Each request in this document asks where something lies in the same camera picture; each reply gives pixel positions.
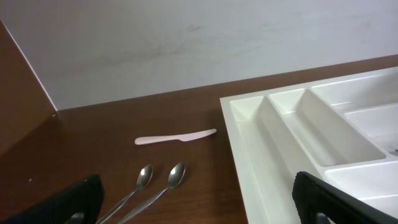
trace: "metal spoon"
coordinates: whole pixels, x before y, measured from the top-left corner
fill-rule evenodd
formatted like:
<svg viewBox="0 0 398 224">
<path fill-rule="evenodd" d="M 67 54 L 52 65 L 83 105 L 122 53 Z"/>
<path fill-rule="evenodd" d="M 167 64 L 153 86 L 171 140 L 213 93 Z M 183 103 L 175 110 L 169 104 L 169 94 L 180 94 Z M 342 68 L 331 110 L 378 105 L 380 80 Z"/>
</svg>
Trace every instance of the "metal spoon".
<svg viewBox="0 0 398 224">
<path fill-rule="evenodd" d="M 154 203 L 156 199 L 158 199 L 166 190 L 178 186 L 181 183 L 184 173 L 185 173 L 185 165 L 182 163 L 177 164 L 170 172 L 166 188 L 161 190 L 160 192 L 157 192 L 155 195 L 146 200 L 144 203 L 141 203 L 140 205 L 135 207 L 133 210 L 131 210 L 131 212 L 129 212 L 125 217 L 123 217 L 122 220 L 118 222 L 118 224 L 123 224 L 127 222 L 130 218 L 136 216 L 138 213 L 142 212 L 149 205 Z"/>
<path fill-rule="evenodd" d="M 152 178 L 153 170 L 154 168 L 152 167 L 152 165 L 149 164 L 145 166 L 138 175 L 136 189 L 133 192 L 129 193 L 127 196 L 125 196 L 120 202 L 118 202 L 106 215 L 104 215 L 95 224 L 104 223 L 113 214 L 115 214 L 127 202 L 127 200 L 129 200 L 129 198 L 134 193 L 136 193 L 138 190 L 144 189 L 144 187 L 150 182 L 150 179 Z"/>
</svg>

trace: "dark wood surface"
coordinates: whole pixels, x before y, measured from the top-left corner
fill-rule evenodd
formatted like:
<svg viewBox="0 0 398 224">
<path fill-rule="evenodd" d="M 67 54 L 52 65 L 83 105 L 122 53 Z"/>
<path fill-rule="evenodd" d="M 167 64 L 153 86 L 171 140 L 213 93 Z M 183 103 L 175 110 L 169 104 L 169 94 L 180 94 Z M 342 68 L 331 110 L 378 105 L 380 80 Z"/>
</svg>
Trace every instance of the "dark wood surface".
<svg viewBox="0 0 398 224">
<path fill-rule="evenodd" d="M 0 155 L 54 112 L 24 56 L 0 21 Z"/>
<path fill-rule="evenodd" d="M 105 189 L 103 215 L 153 164 L 152 182 L 109 221 L 116 223 L 165 187 L 171 168 L 184 162 L 182 185 L 130 223 L 246 223 L 219 98 L 396 66 L 398 55 L 59 111 L 0 157 L 0 217 L 95 173 Z M 218 132 L 196 141 L 134 145 L 139 136 L 211 128 Z"/>
</svg>

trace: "black object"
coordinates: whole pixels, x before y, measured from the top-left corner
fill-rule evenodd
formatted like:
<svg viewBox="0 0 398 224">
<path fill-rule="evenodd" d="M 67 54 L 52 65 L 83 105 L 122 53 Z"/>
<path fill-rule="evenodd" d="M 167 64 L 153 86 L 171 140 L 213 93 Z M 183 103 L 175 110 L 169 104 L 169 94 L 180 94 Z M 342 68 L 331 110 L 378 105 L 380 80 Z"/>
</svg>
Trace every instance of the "black object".
<svg viewBox="0 0 398 224">
<path fill-rule="evenodd" d="M 95 224 L 104 199 L 99 175 L 89 176 L 79 183 L 28 208 L 2 224 Z"/>
<path fill-rule="evenodd" d="M 303 224 L 330 224 L 327 218 L 336 224 L 398 223 L 398 219 L 361 202 L 307 172 L 297 173 L 292 195 Z"/>
</svg>

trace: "white tray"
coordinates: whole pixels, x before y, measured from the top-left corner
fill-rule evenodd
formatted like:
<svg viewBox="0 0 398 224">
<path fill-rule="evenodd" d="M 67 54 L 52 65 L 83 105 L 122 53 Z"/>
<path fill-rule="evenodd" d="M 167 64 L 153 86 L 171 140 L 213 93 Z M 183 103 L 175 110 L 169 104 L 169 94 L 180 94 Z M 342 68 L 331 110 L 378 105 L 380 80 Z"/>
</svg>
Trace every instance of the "white tray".
<svg viewBox="0 0 398 224">
<path fill-rule="evenodd" d="M 300 223 L 298 171 L 398 218 L 398 67 L 220 100 L 249 223 Z"/>
</svg>

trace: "knife handle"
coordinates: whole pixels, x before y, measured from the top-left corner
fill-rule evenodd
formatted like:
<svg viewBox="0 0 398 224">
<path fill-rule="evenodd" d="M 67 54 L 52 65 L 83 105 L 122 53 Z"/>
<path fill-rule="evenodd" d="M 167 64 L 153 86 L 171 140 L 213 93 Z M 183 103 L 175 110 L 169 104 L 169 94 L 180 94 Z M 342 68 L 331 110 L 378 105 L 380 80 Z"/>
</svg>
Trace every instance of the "knife handle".
<svg viewBox="0 0 398 224">
<path fill-rule="evenodd" d="M 178 136 L 152 136 L 152 137 L 139 137 L 134 143 L 137 145 L 141 144 L 150 144 L 161 141 L 170 141 L 170 140 L 178 140 Z"/>
</svg>

